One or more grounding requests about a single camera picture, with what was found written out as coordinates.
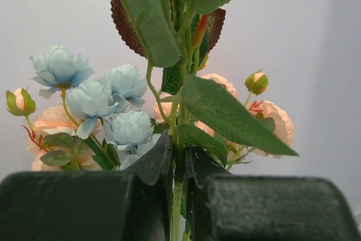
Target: blue petal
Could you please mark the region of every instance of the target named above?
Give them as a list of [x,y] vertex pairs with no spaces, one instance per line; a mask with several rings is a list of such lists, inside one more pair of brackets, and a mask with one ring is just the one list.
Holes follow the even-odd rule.
[[54,75],[49,70],[37,71],[36,74],[53,85],[56,85],[58,83]]
[[89,137],[89,134],[94,131],[97,120],[98,117],[95,116],[88,119],[86,122],[83,122],[77,129],[77,136],[81,139],[87,139]]
[[47,82],[46,80],[44,80],[40,76],[34,76],[34,77],[30,78],[30,79],[32,79],[35,82],[39,83],[40,85],[43,85],[43,86],[46,86],[46,87],[53,87],[54,86],[54,84]]
[[145,101],[139,97],[131,97],[128,102],[134,107],[141,107]]
[[139,157],[145,155],[154,145],[157,143],[158,139],[160,138],[160,134],[155,134],[152,136],[151,140],[147,143],[139,144],[137,148],[137,154]]
[[95,72],[90,67],[78,70],[72,79],[72,86],[79,86],[81,83],[84,82],[84,80],[88,79],[94,73]]
[[117,144],[117,140],[113,135],[113,130],[111,128],[111,125],[107,121],[104,122],[103,128],[106,136],[106,141],[111,144]]
[[48,61],[43,55],[31,56],[29,59],[32,61],[35,71],[41,71],[48,68]]
[[47,90],[40,90],[39,95],[44,97],[45,99],[49,99],[54,93],[56,93],[57,90],[58,90],[57,87],[51,87],[50,89]]
[[115,106],[114,114],[122,113],[129,105],[128,101],[120,94],[113,94],[112,97],[113,97],[113,105],[118,103]]
[[129,167],[131,164],[136,162],[139,159],[139,155],[127,155],[123,160],[122,164],[119,167],[119,170],[124,170]]

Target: pink ranunculus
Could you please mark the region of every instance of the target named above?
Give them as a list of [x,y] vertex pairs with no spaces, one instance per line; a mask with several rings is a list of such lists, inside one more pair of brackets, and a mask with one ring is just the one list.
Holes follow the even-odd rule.
[[237,91],[232,83],[229,83],[227,79],[225,79],[223,76],[220,76],[216,73],[210,73],[209,75],[202,76],[204,79],[211,79],[219,84],[222,84],[225,86],[225,88],[235,97],[237,98]]
[[[288,114],[284,110],[267,100],[254,101],[253,103],[250,103],[247,108],[253,115],[262,113],[264,118],[272,118],[276,126],[274,134],[287,145],[290,145],[293,142],[294,125]],[[260,156],[268,156],[267,153],[259,149],[256,149],[253,152]],[[273,155],[272,157],[275,159],[279,159],[282,156]]]

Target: peach flower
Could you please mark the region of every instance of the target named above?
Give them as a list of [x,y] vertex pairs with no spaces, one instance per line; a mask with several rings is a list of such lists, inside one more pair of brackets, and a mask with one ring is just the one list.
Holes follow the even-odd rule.
[[[285,144],[290,145],[292,143],[294,137],[294,125],[284,110],[267,100],[260,102],[255,101],[247,106],[247,108],[253,115],[261,112],[265,118],[272,118],[275,122],[274,134]],[[256,149],[253,152],[263,157],[268,156],[267,153],[259,149]],[[272,157],[279,159],[281,158],[281,155],[272,155]]]
[[223,76],[219,76],[216,73],[210,73],[209,75],[202,76],[204,79],[211,79],[219,84],[222,84],[226,87],[226,89],[237,98],[237,91],[232,83],[229,83]]
[[[168,97],[168,96],[171,96],[171,95],[170,94],[165,94],[162,98]],[[163,103],[161,103],[163,112],[164,112],[165,116],[167,116],[167,117],[171,113],[171,104],[172,104],[172,102],[163,102]],[[154,111],[155,111],[156,123],[162,124],[164,122],[164,119],[163,119],[163,117],[162,117],[162,115],[160,113],[159,106],[158,106],[157,103],[154,106]]]
[[[36,137],[46,136],[49,134],[57,134],[60,132],[67,133],[69,135],[75,136],[77,126],[69,119],[67,114],[64,111],[62,104],[57,106],[49,107],[41,114],[39,114],[33,121],[33,129]],[[39,159],[42,155],[46,153],[32,142],[30,138],[27,139],[27,149],[35,153],[36,159],[31,167],[31,170],[60,170],[59,167],[47,166]],[[89,149],[84,154],[78,156],[79,162],[86,169],[100,169],[99,165],[92,159],[91,155],[93,154],[92,150]]]

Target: green flower bud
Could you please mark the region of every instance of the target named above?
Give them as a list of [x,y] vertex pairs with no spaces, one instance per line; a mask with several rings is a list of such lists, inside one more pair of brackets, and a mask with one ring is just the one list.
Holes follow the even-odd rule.
[[36,110],[35,101],[25,89],[6,91],[6,108],[14,116],[29,116]]
[[268,78],[264,73],[261,73],[261,70],[259,70],[247,77],[244,81],[244,85],[247,87],[249,92],[252,92],[255,95],[260,95],[268,89]]

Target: dark green object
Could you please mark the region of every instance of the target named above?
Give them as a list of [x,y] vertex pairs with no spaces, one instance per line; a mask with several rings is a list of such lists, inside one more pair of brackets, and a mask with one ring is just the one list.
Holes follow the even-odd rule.
[[192,241],[361,240],[344,197],[323,179],[212,176],[192,207]]

